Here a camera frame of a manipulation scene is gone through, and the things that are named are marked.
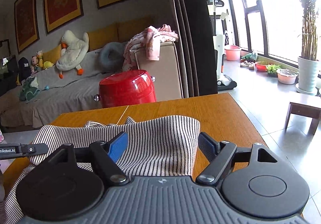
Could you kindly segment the white vacuum cleaner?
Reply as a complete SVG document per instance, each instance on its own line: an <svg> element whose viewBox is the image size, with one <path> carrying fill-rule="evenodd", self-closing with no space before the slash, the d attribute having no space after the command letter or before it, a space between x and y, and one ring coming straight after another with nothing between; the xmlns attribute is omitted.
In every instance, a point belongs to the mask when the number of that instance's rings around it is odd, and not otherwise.
<svg viewBox="0 0 321 224"><path fill-rule="evenodd" d="M224 34L218 34L216 31L216 9L218 7L224 7L224 2L222 0L213 0L212 28L214 51L216 54L216 77L218 91L226 91L237 87L237 83L222 72L224 68L226 37Z"/></svg>

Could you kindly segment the grey neck pillow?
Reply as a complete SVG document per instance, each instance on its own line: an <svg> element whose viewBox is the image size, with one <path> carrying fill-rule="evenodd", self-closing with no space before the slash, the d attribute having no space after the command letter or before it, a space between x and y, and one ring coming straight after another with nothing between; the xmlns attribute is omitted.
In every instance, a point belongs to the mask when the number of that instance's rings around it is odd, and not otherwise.
<svg viewBox="0 0 321 224"><path fill-rule="evenodd" d="M125 45L120 42L106 44L99 53L99 64L104 72L117 72L124 63Z"/></svg>

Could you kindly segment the red round stool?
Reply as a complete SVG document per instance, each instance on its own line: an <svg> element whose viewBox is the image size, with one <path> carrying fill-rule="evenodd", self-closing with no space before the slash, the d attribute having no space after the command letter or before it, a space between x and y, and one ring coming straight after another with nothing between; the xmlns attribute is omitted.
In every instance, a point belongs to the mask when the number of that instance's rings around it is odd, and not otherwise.
<svg viewBox="0 0 321 224"><path fill-rule="evenodd" d="M156 92L146 70L131 70L101 80L93 100L103 108L129 106L156 102Z"/></svg>

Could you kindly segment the pink plastic bucket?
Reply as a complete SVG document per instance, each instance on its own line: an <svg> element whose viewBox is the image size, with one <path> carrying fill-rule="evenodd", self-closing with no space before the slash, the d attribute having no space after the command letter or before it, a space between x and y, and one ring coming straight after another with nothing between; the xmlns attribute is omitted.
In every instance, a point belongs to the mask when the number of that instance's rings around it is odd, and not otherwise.
<svg viewBox="0 0 321 224"><path fill-rule="evenodd" d="M227 61L240 61L241 48L237 45L226 45L225 54Z"/></svg>

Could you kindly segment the pink clothes pile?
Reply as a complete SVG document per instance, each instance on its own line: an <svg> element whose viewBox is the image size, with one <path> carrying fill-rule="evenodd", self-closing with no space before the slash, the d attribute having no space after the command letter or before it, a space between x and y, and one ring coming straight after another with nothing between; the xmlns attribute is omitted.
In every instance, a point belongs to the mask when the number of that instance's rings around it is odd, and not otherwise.
<svg viewBox="0 0 321 224"><path fill-rule="evenodd" d="M122 71L131 71L137 69L137 60L135 53L143 50L148 61L159 61L161 43L176 42L179 36L171 27L164 24L160 28L149 26L143 32L136 34L125 46L124 63Z"/></svg>

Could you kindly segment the white potted plant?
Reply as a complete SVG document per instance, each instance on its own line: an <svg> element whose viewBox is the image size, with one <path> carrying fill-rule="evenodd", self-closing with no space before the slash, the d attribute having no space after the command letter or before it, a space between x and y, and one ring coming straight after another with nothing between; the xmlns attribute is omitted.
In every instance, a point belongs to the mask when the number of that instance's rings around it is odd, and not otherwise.
<svg viewBox="0 0 321 224"><path fill-rule="evenodd" d="M317 0L299 0L303 8L301 30L301 55L298 57L299 79L297 92L315 96L319 61L317 61Z"/></svg>

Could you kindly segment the small wooden stool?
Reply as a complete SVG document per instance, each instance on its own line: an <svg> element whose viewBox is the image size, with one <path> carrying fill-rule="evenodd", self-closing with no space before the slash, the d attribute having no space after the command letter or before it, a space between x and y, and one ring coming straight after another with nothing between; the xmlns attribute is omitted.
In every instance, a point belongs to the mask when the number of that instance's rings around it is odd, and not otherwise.
<svg viewBox="0 0 321 224"><path fill-rule="evenodd" d="M320 122L320 97L292 92L289 97L290 103L288 106L284 129L287 130L290 116L292 114L299 115L312 119L308 134L314 136Z"/></svg>

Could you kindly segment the grey covered sofa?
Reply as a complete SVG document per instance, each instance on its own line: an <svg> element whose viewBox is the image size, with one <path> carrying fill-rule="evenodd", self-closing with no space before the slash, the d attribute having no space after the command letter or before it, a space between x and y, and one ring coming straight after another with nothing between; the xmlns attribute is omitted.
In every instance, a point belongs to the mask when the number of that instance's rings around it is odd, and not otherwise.
<svg viewBox="0 0 321 224"><path fill-rule="evenodd" d="M99 82L109 74L99 66L99 53L100 50L94 50L86 54L81 63L84 68L82 76L70 70L59 79L54 67L38 72L35 77L41 92L31 101L20 101L21 87L2 95L1 125L39 128L51 123L62 113L101 108L101 104L93 97L99 92ZM144 51L136 51L138 68L148 71L155 78L158 101L182 98L175 44L161 44L160 54L159 61L148 61Z"/></svg>

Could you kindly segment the pink basin with plants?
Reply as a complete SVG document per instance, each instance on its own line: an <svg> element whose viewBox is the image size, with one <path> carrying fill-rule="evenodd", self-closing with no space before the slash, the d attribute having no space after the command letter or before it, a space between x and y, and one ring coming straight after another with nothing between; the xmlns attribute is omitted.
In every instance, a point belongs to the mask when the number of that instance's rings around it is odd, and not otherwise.
<svg viewBox="0 0 321 224"><path fill-rule="evenodd" d="M295 84L298 73L290 69L277 69L278 81L282 84L292 85Z"/></svg>

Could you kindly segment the grey striped knit garment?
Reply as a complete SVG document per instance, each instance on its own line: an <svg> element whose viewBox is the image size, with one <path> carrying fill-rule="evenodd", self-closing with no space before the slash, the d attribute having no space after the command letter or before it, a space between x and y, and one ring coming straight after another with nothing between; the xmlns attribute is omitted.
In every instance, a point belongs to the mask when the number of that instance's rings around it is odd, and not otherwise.
<svg viewBox="0 0 321 224"><path fill-rule="evenodd" d="M20 181L63 144L87 148L97 141L111 143L107 154L129 178L133 176L190 176L197 152L200 122L191 117L171 115L123 125L88 121L83 127L43 126L33 144L46 144L48 152L29 158L3 202L4 223L17 223L23 214L16 199Z"/></svg>

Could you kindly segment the red plastic basin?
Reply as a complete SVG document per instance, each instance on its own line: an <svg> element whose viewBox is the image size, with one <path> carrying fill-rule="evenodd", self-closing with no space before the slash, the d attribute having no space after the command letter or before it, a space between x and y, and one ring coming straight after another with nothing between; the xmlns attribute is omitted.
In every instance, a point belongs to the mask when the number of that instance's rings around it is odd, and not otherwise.
<svg viewBox="0 0 321 224"><path fill-rule="evenodd" d="M256 71L259 71L259 72L267 72L268 65L269 65L269 63L267 63L267 62L257 61L255 63L255 69L256 69Z"/></svg>

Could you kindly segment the green dinosaur plush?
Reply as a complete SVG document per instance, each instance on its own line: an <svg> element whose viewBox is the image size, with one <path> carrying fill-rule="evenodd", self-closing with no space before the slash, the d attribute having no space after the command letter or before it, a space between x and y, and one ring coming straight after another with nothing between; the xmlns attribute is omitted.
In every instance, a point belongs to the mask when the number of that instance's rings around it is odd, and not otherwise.
<svg viewBox="0 0 321 224"><path fill-rule="evenodd" d="M19 100L22 102L29 102L41 92L36 77L28 77L20 91Z"/></svg>

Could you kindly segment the white goose plush toy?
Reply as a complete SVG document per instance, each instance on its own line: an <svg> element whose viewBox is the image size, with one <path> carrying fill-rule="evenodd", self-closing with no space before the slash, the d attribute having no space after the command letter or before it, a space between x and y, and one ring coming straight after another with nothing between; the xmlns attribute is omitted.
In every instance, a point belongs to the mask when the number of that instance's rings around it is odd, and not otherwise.
<svg viewBox="0 0 321 224"><path fill-rule="evenodd" d="M82 39L78 39L75 34L67 30L61 38L61 42L67 45L67 48L61 50L61 57L56 62L56 67L59 70L59 78L63 79L63 72L72 69L77 70L77 75L82 75L84 70L80 63L84 59L89 50L89 35L83 34Z"/></svg>

